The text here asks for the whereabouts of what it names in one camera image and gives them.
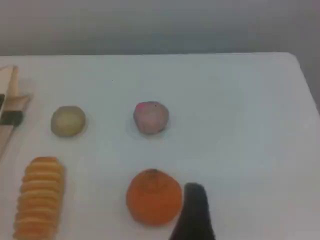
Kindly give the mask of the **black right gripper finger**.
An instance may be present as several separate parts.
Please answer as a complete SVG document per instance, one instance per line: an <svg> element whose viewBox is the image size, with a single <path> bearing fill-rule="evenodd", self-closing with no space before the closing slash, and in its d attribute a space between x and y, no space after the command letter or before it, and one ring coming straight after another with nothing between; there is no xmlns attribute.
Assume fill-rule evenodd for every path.
<svg viewBox="0 0 320 240"><path fill-rule="evenodd" d="M183 206L170 240L215 240L205 188L195 182L184 186Z"/></svg>

